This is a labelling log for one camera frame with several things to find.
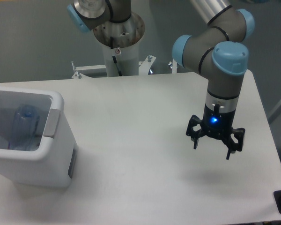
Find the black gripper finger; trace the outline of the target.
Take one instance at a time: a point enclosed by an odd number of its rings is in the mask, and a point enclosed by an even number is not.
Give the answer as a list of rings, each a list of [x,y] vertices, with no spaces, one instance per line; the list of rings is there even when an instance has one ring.
[[[196,115],[192,115],[186,129],[186,135],[194,142],[193,148],[197,149],[199,139],[207,135],[203,120]]]
[[[244,128],[230,128],[222,137],[222,142],[227,146],[228,152],[226,159],[229,160],[231,154],[234,154],[236,151],[241,152],[244,145]]]

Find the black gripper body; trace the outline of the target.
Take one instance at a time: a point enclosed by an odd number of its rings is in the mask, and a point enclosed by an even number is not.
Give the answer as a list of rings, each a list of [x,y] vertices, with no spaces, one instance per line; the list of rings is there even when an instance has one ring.
[[[235,116],[235,110],[227,113],[215,114],[213,110],[204,107],[203,120],[201,128],[208,137],[217,140],[229,139],[232,133],[232,123]]]

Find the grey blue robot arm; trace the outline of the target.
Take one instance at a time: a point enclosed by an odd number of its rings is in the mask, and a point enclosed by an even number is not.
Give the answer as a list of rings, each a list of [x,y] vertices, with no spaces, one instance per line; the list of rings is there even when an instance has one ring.
[[[228,154],[241,151],[244,128],[232,127],[249,51],[243,40],[254,31],[252,14],[234,9],[227,0],[194,0],[208,29],[197,37],[180,36],[172,58],[208,80],[203,118],[193,115],[186,130],[194,145],[201,137],[221,140]],[[93,31],[102,44],[108,76],[138,75],[138,45],[145,31],[129,0],[75,0],[67,6],[82,32]]]

